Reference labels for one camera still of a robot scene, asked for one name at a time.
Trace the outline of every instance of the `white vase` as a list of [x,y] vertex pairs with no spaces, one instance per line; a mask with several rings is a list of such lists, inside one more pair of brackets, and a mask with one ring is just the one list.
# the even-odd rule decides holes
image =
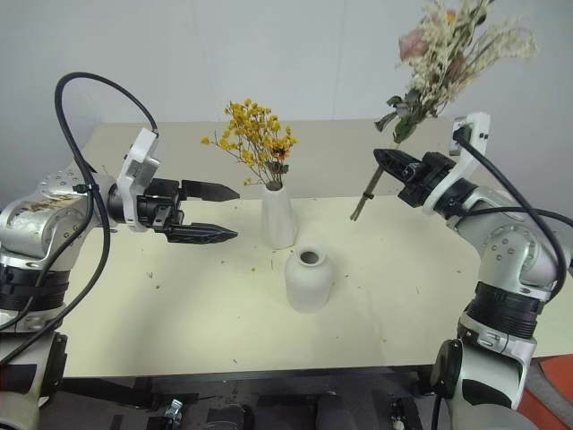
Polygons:
[[285,279],[290,305],[299,312],[317,312],[329,300],[332,261],[319,245],[297,247],[286,262]]
[[295,243],[296,218],[284,185],[277,191],[262,187],[261,230],[262,240],[272,249]]

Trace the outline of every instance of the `pink dried flower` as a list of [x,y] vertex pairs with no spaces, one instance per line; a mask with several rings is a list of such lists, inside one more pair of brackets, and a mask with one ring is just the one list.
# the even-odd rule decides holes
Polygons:
[[400,60],[423,56],[428,50],[428,43],[423,40],[423,30],[414,29],[398,40],[400,46]]

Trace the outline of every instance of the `tall white vase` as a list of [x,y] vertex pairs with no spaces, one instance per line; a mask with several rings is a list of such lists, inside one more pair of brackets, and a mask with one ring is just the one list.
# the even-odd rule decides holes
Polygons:
[[262,240],[272,249],[295,243],[298,228],[284,185],[277,191],[262,186],[261,230]]

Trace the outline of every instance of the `vase opening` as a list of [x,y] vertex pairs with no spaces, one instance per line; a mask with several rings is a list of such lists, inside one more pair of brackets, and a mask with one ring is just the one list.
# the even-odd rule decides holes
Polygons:
[[305,266],[318,266],[319,264],[322,264],[326,258],[326,254],[321,250],[321,248],[314,245],[301,247],[296,252],[296,256]]
[[316,264],[319,261],[319,256],[313,251],[305,251],[301,254],[301,260],[306,264]]
[[283,185],[278,181],[271,181],[265,185],[269,191],[279,191],[283,187]]

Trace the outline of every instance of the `white bracket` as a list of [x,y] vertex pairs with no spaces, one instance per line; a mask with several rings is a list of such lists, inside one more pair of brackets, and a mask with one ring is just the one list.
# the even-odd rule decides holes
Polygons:
[[125,156],[122,172],[117,178],[117,190],[124,206],[125,224],[131,231],[147,230],[137,220],[137,196],[142,195],[157,172],[163,145],[157,135],[142,128]]
[[[472,129],[469,144],[476,148],[480,153],[484,154],[490,132],[490,116],[484,112],[474,112],[468,116],[456,118],[454,120],[452,132],[455,132],[463,125],[469,125]],[[454,166],[446,177],[436,185],[423,204],[423,212],[426,215],[432,215],[433,208],[442,195],[444,195],[444,193],[446,193],[446,191],[448,191],[448,189],[459,179],[470,176],[478,166],[478,161],[469,152],[460,148],[455,141],[452,141],[452,144],[450,145],[450,154],[457,151],[459,151],[459,160],[456,163],[456,166]]]

